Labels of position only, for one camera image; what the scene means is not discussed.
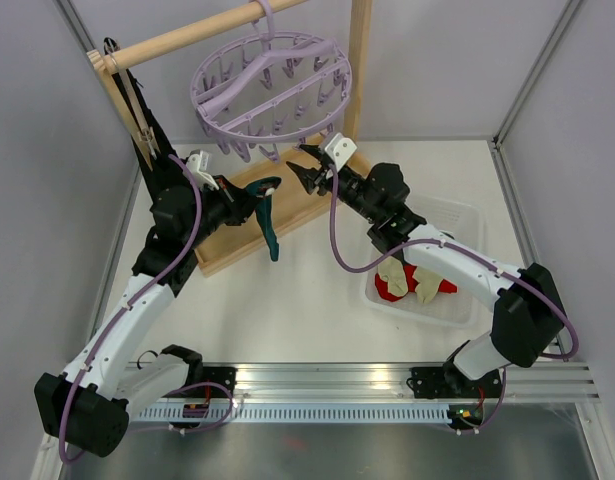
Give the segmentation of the green christmas sock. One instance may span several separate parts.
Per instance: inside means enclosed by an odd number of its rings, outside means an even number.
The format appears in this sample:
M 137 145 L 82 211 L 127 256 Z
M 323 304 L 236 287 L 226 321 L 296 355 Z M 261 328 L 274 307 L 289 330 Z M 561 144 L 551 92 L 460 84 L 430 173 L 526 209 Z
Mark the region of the green christmas sock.
M 279 243 L 273 227 L 272 200 L 273 194 L 281 183 L 282 179 L 280 177 L 272 176 L 251 182 L 245 187 L 246 192 L 250 196 L 258 199 L 258 203 L 255 206 L 256 220 L 268 247 L 272 262 L 278 261 L 280 253 Z

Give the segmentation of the purple round clip hanger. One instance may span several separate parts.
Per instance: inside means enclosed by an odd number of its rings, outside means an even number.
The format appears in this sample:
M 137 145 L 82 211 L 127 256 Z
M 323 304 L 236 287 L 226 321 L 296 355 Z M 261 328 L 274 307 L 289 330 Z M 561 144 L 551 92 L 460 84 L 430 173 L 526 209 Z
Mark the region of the purple round clip hanger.
M 268 2 L 265 27 L 206 57 L 190 82 L 204 135 L 243 161 L 253 150 L 279 162 L 280 143 L 332 133 L 347 107 L 352 67 L 333 38 L 279 30 Z

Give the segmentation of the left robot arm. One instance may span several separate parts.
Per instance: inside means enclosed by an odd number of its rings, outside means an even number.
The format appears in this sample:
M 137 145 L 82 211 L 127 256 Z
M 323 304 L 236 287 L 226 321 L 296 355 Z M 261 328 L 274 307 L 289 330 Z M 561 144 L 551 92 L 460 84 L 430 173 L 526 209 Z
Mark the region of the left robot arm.
M 189 422 L 173 422 L 185 433 L 198 427 L 213 398 L 233 397 L 232 385 L 205 370 L 200 353 L 179 346 L 163 348 L 153 363 L 131 376 L 125 366 L 146 332 L 178 297 L 198 261 L 194 253 L 221 226 L 240 226 L 251 216 L 271 224 L 271 197 L 278 177 L 240 188 L 222 175 L 166 179 L 150 175 L 154 224 L 123 295 L 85 348 L 58 375 L 43 374 L 34 396 L 47 434 L 57 438 L 61 460 L 70 464 L 68 447 L 106 457 L 125 436 L 138 414 L 162 397 L 200 397 Z

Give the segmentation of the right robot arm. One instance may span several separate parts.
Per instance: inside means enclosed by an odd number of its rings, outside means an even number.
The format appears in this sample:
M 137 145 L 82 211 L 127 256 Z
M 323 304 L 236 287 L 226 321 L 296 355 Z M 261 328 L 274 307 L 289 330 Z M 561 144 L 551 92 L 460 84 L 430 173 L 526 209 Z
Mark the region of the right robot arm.
M 486 306 L 488 333 L 458 347 L 444 362 L 441 378 L 455 396 L 474 389 L 493 371 L 531 367 L 562 331 L 571 338 L 565 358 L 576 355 L 577 333 L 568 319 L 551 272 L 538 263 L 515 267 L 488 258 L 441 232 L 406 204 L 410 193 L 397 164 L 378 163 L 367 176 L 349 165 L 356 147 L 300 144 L 318 165 L 289 165 L 304 190 L 343 203 L 368 221 L 368 236 L 384 259 L 393 258 L 439 275 Z

